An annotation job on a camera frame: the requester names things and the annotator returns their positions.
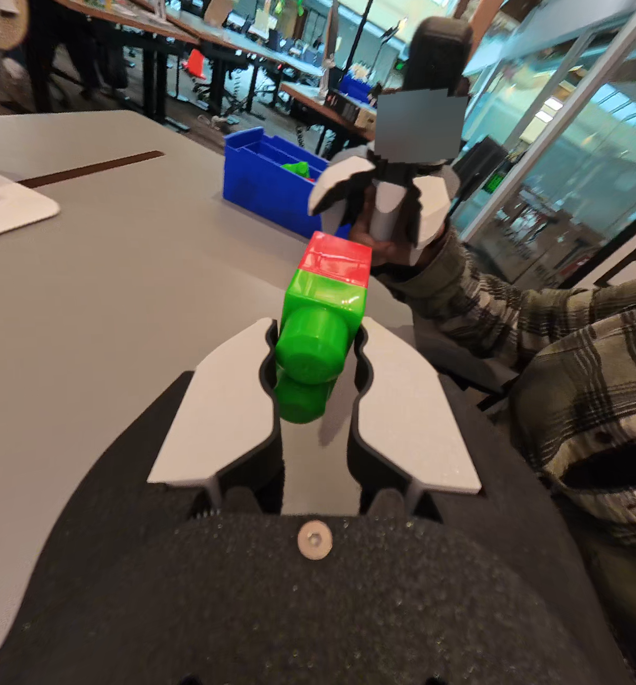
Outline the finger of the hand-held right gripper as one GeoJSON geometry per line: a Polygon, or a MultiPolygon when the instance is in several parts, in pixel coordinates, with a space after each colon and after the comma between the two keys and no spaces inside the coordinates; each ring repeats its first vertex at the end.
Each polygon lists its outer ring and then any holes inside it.
{"type": "Polygon", "coordinates": [[[410,240],[416,252],[423,251],[442,230],[451,199],[442,176],[417,176],[411,187],[415,209],[410,223],[410,240]]]}
{"type": "Polygon", "coordinates": [[[308,214],[318,216],[323,232],[337,232],[352,225],[365,202],[365,192],[375,178],[376,165],[367,158],[352,156],[327,167],[309,195],[308,214]]]}

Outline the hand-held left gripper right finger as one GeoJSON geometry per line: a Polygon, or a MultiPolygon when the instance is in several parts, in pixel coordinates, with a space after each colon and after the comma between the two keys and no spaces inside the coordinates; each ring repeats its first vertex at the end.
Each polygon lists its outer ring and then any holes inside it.
{"type": "Polygon", "coordinates": [[[361,510],[392,489],[414,513],[433,492],[476,496],[482,483],[438,372],[371,317],[353,344],[357,395],[347,442],[361,510]]]}

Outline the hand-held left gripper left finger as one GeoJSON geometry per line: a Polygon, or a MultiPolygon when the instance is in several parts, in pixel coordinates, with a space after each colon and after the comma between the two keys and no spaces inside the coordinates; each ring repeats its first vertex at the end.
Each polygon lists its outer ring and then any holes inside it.
{"type": "Polygon", "coordinates": [[[280,514],[284,491],[275,346],[265,317],[197,364],[148,475],[149,484],[197,488],[214,509],[247,488],[263,512],[280,514]]]}

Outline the blue plastic bin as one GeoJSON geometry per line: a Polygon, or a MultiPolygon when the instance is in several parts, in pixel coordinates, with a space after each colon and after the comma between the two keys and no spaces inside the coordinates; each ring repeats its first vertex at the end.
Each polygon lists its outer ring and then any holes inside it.
{"type": "Polygon", "coordinates": [[[328,161],[279,136],[268,136],[264,128],[225,136],[223,198],[259,217],[304,238],[321,229],[318,216],[307,213],[313,182],[281,166],[306,161],[314,181],[328,161]]]}
{"type": "Polygon", "coordinates": [[[341,94],[365,103],[368,102],[368,94],[372,88],[373,86],[368,81],[358,79],[349,72],[342,76],[339,83],[341,94]]]}

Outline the red mega block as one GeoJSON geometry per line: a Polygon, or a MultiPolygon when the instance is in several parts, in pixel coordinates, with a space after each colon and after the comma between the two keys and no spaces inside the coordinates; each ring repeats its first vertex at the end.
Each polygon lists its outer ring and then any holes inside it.
{"type": "Polygon", "coordinates": [[[367,288],[372,248],[323,231],[313,233],[298,269],[344,284],[367,288]]]}

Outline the person's right forearm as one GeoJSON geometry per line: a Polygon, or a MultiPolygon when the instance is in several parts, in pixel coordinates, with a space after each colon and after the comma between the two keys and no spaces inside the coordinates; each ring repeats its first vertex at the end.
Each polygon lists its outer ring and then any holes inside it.
{"type": "Polygon", "coordinates": [[[383,264],[373,275],[399,301],[478,358],[522,371],[546,347],[636,311],[636,279],[618,286],[523,290],[482,273],[454,229],[422,266],[383,264]]]}

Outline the person's right hand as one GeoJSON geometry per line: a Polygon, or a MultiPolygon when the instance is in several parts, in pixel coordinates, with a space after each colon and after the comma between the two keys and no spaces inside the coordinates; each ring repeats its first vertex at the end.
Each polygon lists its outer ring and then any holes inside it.
{"type": "Polygon", "coordinates": [[[353,223],[348,239],[356,244],[369,247],[372,251],[371,266],[382,267],[387,264],[414,267],[423,270],[434,259],[441,248],[441,243],[449,230],[449,220],[438,228],[433,240],[419,253],[416,261],[412,261],[414,247],[408,241],[408,226],[417,217],[417,210],[412,204],[403,203],[399,210],[397,222],[392,230],[391,238],[385,241],[375,240],[371,234],[371,224],[376,209],[376,190],[370,185],[364,192],[362,210],[353,223]]]}

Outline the grey framed panel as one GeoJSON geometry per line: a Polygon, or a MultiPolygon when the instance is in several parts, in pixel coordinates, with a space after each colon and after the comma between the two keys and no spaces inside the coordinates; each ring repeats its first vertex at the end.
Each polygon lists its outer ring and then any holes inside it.
{"type": "Polygon", "coordinates": [[[506,161],[508,154],[508,150],[490,136],[476,142],[453,165],[459,179],[458,200],[467,201],[506,161]]]}

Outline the wood top office desk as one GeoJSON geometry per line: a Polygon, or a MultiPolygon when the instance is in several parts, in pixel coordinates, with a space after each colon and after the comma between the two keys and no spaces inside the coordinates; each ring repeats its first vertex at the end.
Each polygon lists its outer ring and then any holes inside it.
{"type": "Polygon", "coordinates": [[[291,116],[306,127],[313,125],[322,128],[315,154],[324,159],[331,159],[344,148],[356,147],[374,140],[374,131],[359,129],[338,112],[325,105],[316,87],[298,83],[281,82],[279,90],[288,95],[293,104],[290,110],[304,108],[307,114],[291,116]]]}
{"type": "Polygon", "coordinates": [[[118,89],[109,87],[110,97],[127,109],[171,128],[187,133],[190,128],[167,114],[168,56],[182,57],[186,45],[199,40],[170,21],[164,2],[154,12],[147,1],[57,1],[57,5],[92,22],[106,42],[142,53],[142,100],[135,102],[118,89]]]}

